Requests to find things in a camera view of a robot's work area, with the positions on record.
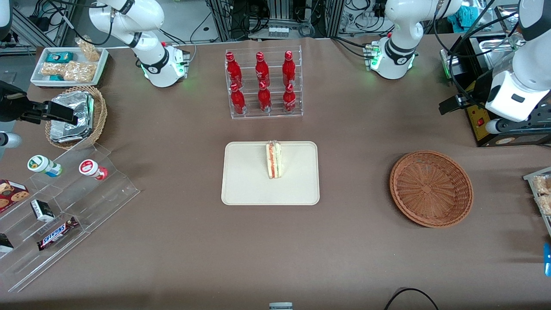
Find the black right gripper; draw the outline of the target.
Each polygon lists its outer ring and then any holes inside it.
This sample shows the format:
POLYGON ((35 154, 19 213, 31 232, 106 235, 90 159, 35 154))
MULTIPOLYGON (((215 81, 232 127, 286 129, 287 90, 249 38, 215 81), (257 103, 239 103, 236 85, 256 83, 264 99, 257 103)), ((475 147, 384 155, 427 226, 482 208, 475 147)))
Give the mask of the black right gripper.
POLYGON ((42 121, 60 121, 77 125, 78 117, 72 108, 63 105, 48 105, 47 103, 21 103, 26 98, 26 92, 0 81, 0 121, 11 122, 20 118, 21 121, 41 123, 42 121))

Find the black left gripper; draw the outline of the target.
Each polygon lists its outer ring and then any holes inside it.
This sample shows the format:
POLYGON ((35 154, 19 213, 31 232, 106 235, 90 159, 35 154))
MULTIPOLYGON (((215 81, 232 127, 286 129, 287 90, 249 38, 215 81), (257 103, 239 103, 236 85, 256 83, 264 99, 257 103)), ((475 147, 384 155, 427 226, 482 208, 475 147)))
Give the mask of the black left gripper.
POLYGON ((485 108, 493 81, 493 68, 481 74, 474 88, 466 90, 467 97, 454 95, 439 103, 439 113, 445 115, 471 106, 485 108))

